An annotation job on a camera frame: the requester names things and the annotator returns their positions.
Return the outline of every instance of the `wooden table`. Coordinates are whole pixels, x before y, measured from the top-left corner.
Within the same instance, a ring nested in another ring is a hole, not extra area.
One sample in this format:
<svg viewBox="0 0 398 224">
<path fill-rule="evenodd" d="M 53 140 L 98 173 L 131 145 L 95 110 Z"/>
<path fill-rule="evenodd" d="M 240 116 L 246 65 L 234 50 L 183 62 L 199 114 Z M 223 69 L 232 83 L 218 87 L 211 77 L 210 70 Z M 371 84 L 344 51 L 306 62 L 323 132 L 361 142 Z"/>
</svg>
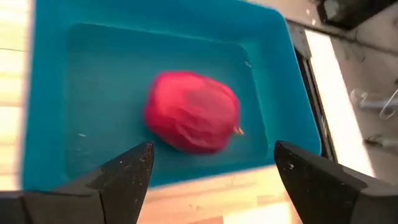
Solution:
<svg viewBox="0 0 398 224">
<path fill-rule="evenodd" d="M 0 190 L 20 188 L 31 9 L 30 0 L 0 0 Z M 272 166 L 149 190 L 139 223 L 300 220 Z"/>
</svg>

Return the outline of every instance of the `wooden surface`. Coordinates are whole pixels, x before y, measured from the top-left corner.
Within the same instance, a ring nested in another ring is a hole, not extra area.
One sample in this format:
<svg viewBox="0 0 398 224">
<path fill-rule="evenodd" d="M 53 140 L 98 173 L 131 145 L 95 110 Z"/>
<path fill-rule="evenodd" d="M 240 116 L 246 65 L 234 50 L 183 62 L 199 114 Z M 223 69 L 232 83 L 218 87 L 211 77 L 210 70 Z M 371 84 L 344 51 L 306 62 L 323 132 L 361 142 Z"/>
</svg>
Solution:
<svg viewBox="0 0 398 224">
<path fill-rule="evenodd" d="M 0 0 L 0 190 L 19 189 L 29 0 Z M 299 223 L 275 167 L 148 191 L 139 223 Z"/>
</svg>

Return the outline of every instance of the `floor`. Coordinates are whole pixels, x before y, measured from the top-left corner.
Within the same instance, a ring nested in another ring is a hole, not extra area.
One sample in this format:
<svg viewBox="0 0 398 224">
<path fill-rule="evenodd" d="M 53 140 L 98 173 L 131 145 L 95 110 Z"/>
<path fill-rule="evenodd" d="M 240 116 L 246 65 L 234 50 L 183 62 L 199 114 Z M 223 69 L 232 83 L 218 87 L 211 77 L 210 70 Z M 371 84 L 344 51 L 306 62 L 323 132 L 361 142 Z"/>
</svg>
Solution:
<svg viewBox="0 0 398 224">
<path fill-rule="evenodd" d="M 276 7 L 289 19 L 322 26 L 311 1 L 253 1 Z M 0 0 L 1 190 L 19 188 L 31 9 L 30 0 Z M 398 5 L 395 5 L 387 11 L 387 15 L 383 13 L 365 23 L 358 29 L 357 37 L 383 42 L 398 49 L 398 29 L 395 28 L 394 18 L 397 12 Z M 339 161 L 366 174 L 398 183 L 398 152 L 373 149 L 362 144 L 363 136 L 374 133 L 394 136 L 398 129 L 395 125 L 398 116 L 381 122 L 377 113 L 358 110 L 348 97 L 353 88 L 386 96 L 392 94 L 397 88 L 393 81 L 398 76 L 398 59 L 344 42 L 331 41 L 315 33 L 307 32 L 307 35 L 312 39 L 313 69 L 318 75 L 318 85 L 322 86 L 321 97 L 324 106 L 327 105 L 326 116 L 332 121 L 330 128 L 333 129 L 335 147 L 339 149 Z M 333 50 L 326 54 L 324 49 L 319 48 L 321 45 L 330 45 L 332 49 L 332 44 L 336 54 Z M 342 106 L 347 108 L 345 112 L 339 109 Z M 342 133 L 342 129 L 349 130 L 350 134 Z M 352 163 L 353 158 L 357 161 L 369 160 L 373 169 L 366 163 Z M 232 224 L 264 223 L 265 220 L 269 223 L 300 223 L 275 167 L 150 190 L 139 223 L 159 223 L 159 217 L 163 218 L 162 223 Z"/>
</svg>

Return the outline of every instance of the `blue plastic bin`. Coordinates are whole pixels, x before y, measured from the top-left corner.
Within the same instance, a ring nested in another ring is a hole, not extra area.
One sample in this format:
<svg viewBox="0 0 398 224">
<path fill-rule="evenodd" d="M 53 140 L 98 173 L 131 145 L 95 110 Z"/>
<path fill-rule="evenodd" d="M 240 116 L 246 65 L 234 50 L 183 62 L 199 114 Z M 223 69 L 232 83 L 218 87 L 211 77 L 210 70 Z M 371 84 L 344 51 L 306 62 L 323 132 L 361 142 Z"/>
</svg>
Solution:
<svg viewBox="0 0 398 224">
<path fill-rule="evenodd" d="M 144 140 L 150 186 L 273 164 L 276 140 L 319 154 L 320 139 L 284 18 L 235 0 L 36 0 L 22 183 L 51 190 Z M 142 109 L 159 72 L 228 85 L 241 127 L 212 156 L 172 149 Z"/>
</svg>

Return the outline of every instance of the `debris speck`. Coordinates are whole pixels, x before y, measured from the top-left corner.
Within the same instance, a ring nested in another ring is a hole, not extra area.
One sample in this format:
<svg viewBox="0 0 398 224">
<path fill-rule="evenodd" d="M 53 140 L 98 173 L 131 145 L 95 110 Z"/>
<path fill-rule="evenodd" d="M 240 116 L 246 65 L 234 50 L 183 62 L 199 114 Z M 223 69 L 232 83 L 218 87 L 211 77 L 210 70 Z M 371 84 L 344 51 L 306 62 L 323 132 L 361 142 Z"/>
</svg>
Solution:
<svg viewBox="0 0 398 224">
<path fill-rule="evenodd" d="M 245 64 L 247 67 L 251 68 L 251 64 L 249 64 L 249 62 L 244 61 L 244 64 Z"/>
</svg>

